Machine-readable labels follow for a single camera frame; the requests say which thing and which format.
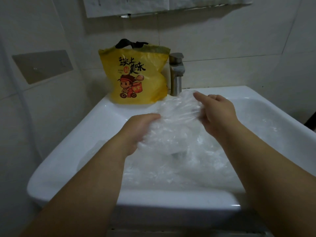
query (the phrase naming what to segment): wheel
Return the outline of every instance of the wheel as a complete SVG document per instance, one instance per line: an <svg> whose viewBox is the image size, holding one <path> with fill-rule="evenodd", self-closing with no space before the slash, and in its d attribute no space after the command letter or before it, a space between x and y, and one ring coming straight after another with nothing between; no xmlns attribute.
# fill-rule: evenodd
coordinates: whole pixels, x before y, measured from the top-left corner
<svg viewBox="0 0 316 237"><path fill-rule="evenodd" d="M126 96L127 96L127 95L126 95L125 93L121 93L121 94L120 94L120 97L122 97L122 98L126 98Z"/></svg>

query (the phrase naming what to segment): black bag handle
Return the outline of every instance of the black bag handle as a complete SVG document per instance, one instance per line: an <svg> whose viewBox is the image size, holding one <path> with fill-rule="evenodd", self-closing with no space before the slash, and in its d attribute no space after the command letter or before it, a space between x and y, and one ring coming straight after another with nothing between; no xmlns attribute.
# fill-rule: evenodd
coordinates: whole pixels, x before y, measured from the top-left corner
<svg viewBox="0 0 316 237"><path fill-rule="evenodd" d="M148 45L147 42L131 42L130 40L128 39L122 39L120 40L116 45L115 45L115 48L116 49L122 49L124 47L127 47L127 46L131 46L132 48L141 48L143 47L144 45Z"/></svg>

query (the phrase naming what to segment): faucet spout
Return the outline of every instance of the faucet spout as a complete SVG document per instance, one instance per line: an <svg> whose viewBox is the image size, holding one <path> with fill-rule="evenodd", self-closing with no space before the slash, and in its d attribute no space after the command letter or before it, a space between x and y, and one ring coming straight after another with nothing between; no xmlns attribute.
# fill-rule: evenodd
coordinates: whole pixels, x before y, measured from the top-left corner
<svg viewBox="0 0 316 237"><path fill-rule="evenodd" d="M181 79L184 75L185 68L182 62L184 58L182 53L171 53L169 55L169 67L171 77L171 95L177 96L182 91Z"/></svg>

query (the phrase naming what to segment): cartoon character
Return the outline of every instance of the cartoon character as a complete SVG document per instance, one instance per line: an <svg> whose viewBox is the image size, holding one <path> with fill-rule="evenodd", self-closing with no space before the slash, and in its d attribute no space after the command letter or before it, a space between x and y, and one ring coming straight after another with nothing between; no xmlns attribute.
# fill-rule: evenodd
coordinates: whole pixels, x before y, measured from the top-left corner
<svg viewBox="0 0 316 237"><path fill-rule="evenodd" d="M144 80L143 75L138 75L136 78L130 74L121 75L121 78L118 79L120 81L120 85L123 88L120 97L132 97L135 98L136 93L140 93L143 91L142 83L140 81Z"/></svg>

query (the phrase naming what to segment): paper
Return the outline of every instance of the paper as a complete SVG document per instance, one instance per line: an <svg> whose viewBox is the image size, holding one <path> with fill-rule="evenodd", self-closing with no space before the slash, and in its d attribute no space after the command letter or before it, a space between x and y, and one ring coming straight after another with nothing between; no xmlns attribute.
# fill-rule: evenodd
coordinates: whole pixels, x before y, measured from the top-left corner
<svg viewBox="0 0 316 237"><path fill-rule="evenodd" d="M127 16L218 5L251 4L253 0L83 0L87 17Z"/></svg>

